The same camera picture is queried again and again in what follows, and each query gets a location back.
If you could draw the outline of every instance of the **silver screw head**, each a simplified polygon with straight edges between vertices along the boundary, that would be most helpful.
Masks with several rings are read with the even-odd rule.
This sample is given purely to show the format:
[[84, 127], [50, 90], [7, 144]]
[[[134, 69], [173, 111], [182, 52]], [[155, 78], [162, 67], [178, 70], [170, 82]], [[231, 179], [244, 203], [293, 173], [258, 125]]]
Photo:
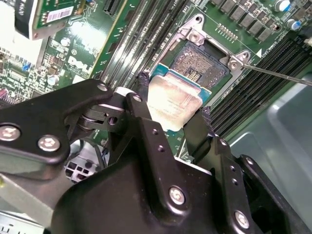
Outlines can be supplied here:
[[1, 126], [0, 127], [0, 140], [12, 141], [20, 137], [20, 130], [14, 126]]
[[142, 99], [138, 95], [133, 95], [133, 99], [138, 102], [142, 102]]
[[105, 84], [98, 84], [97, 87], [98, 89], [105, 91], [105, 92], [108, 90]]
[[231, 69], [235, 70], [237, 68], [237, 63], [236, 62], [232, 62], [231, 63]]
[[254, 162], [253, 162], [249, 157], [247, 157], [246, 160], [247, 160], [247, 162], [248, 162], [250, 165], [253, 165], [253, 164], [254, 164]]
[[182, 205], [185, 202], [185, 196], [183, 192], [176, 187], [172, 187], [169, 190], [169, 196], [171, 200], [177, 205]]
[[236, 211], [235, 212], [235, 218], [238, 221], [239, 225], [244, 228], [248, 229], [249, 228], [249, 222], [246, 216], [241, 212], [241, 211]]
[[192, 32], [192, 33], [190, 34], [190, 41], [196, 43], [196, 42], [198, 42], [198, 40], [199, 40], [199, 35], [198, 35], [198, 33]]
[[40, 138], [38, 146], [43, 151], [54, 152], [60, 148], [60, 142], [55, 136], [46, 135]]
[[227, 146], [227, 143], [226, 143], [226, 141], [224, 139], [220, 139], [220, 141], [221, 141], [222, 145]]

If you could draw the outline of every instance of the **black memory slot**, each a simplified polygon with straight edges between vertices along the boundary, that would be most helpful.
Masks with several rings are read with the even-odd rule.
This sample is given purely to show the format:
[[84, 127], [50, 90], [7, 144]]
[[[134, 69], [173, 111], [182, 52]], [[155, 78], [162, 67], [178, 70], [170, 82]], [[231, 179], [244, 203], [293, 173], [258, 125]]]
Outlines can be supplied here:
[[[294, 51], [295, 48], [292, 48], [286, 57], [293, 54]], [[270, 62], [270, 65], [266, 65], [265, 69], [281, 72], [278, 68], [282, 65], [282, 63], [285, 62], [285, 59]], [[222, 110], [222, 116], [230, 115], [231, 112], [237, 110], [245, 102], [245, 99], [251, 98], [254, 92], [257, 92], [257, 90], [259, 90], [264, 85], [268, 87], [270, 83], [274, 81], [274, 77], [259, 72], [252, 71], [249, 75], [251, 76], [250, 82], [244, 82], [242, 86], [240, 85], [240, 87], [243, 88], [237, 90], [236, 95], [231, 99], [231, 103], [227, 104], [228, 107]], [[223, 124], [223, 119], [216, 118], [215, 127], [218, 128], [220, 124]]]
[[[149, 51], [149, 53], [146, 55], [146, 58], [144, 59], [144, 62], [139, 66], [137, 73], [141, 70], [143, 70], [148, 62], [153, 58], [153, 56], [155, 55], [156, 51], [158, 50], [158, 48], [161, 46], [161, 44], [163, 43], [163, 41], [165, 40], [166, 36], [168, 35], [168, 33], [170, 32], [170, 30], [172, 29], [172, 27], [175, 25], [175, 19], [178, 16], [178, 14], [187, 6], [187, 4], [189, 3], [188, 0], [180, 0], [175, 8], [171, 11], [170, 14], [170, 18], [167, 20], [166, 25], [161, 29], [159, 36], [157, 37], [157, 39], [155, 40], [155, 42], [153, 43], [153, 46], [151, 48], [151, 50]], [[128, 84], [128, 88], [132, 87], [133, 84], [135, 82], [135, 79], [133, 78], [129, 84]]]
[[[284, 38], [258, 67], [289, 76], [298, 75], [312, 61], [311, 49], [289, 37]], [[290, 81], [250, 71], [213, 110], [212, 126], [215, 132], [226, 137], [267, 102]]]
[[147, 46], [150, 38], [154, 36], [155, 31], [158, 29], [159, 24], [161, 24], [164, 21], [164, 16], [166, 16], [167, 12], [170, 11], [171, 7], [173, 6], [174, 1], [173, 0], [166, 0], [162, 1], [161, 6], [159, 6], [158, 13], [156, 14], [156, 18], [153, 20], [152, 24], [150, 25], [148, 31], [145, 35], [145, 40], [141, 42], [140, 47], [136, 50], [136, 54], [134, 58], [132, 58], [130, 64], [128, 64], [127, 68], [124, 69], [124, 72], [122, 73], [117, 86], [123, 86], [126, 79], [130, 75], [132, 71], [132, 67], [134, 64], [136, 64], [137, 60], [140, 58], [141, 53], [144, 51], [144, 48]]
[[[283, 40], [281, 41], [276, 47], [275, 51], [284, 51], [291, 45], [291, 41]], [[270, 65], [271, 61], [275, 60], [275, 54], [274, 53], [269, 53], [264, 60], [262, 60], [259, 63], [259, 67], [267, 69], [268, 66]], [[218, 116], [222, 115], [223, 112], [227, 110], [227, 108], [224, 108], [224, 105], [227, 105], [228, 107], [231, 106], [231, 104], [235, 101], [235, 98], [237, 95], [239, 95], [243, 89], [241, 88], [246, 88], [250, 84], [252, 84], [255, 80], [259, 80], [259, 76], [261, 75], [260, 72], [256, 71], [250, 71], [245, 79], [243, 79], [235, 88], [232, 92], [230, 92], [222, 102], [220, 102], [216, 107], [213, 108], [212, 112], [212, 117], [217, 118]]]

